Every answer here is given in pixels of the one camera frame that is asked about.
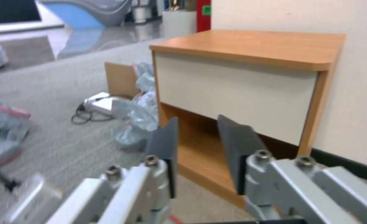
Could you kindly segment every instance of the wooden tabletop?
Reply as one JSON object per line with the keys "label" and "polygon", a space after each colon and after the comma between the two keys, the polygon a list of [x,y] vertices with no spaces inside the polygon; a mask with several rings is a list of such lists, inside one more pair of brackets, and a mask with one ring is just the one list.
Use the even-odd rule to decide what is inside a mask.
{"label": "wooden tabletop", "polygon": [[345,34],[209,30],[151,44],[150,48],[156,52],[327,71],[344,40]]}

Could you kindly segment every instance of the carpeted floor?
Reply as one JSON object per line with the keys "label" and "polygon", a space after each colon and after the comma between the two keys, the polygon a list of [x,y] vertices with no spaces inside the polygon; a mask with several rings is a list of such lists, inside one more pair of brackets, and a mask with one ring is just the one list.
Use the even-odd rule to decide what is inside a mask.
{"label": "carpeted floor", "polygon": [[[30,111],[32,127],[23,154],[0,170],[19,180],[40,172],[68,195],[82,179],[97,177],[112,164],[137,164],[141,154],[121,152],[114,145],[111,130],[118,121],[74,126],[70,116],[83,99],[107,91],[105,61],[151,62],[148,45],[154,41],[159,40],[1,73],[0,100]],[[0,211],[7,200],[0,185]],[[187,223],[249,219],[243,210],[183,177],[172,211]]]}

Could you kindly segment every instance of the white drawer front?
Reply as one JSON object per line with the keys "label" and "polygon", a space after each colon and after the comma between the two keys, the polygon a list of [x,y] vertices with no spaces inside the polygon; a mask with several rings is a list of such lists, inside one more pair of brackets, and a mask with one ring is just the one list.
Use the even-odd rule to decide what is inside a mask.
{"label": "white drawer front", "polygon": [[299,145],[316,72],[156,53],[160,101]]}

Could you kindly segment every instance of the shiny floor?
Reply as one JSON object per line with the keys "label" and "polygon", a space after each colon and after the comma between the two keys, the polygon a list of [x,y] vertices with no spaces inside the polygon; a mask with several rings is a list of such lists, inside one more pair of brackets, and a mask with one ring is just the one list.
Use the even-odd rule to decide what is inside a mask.
{"label": "shiny floor", "polygon": [[0,72],[40,65],[163,36],[161,19],[146,24],[123,24],[106,29],[68,27],[0,34],[0,45],[10,62]]}

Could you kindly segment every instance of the green sticker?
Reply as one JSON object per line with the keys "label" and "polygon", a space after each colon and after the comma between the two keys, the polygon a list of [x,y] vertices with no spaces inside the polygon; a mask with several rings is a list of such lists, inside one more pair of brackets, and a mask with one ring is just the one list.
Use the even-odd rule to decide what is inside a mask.
{"label": "green sticker", "polygon": [[204,5],[203,6],[203,16],[210,16],[211,15],[211,6],[210,5]]}

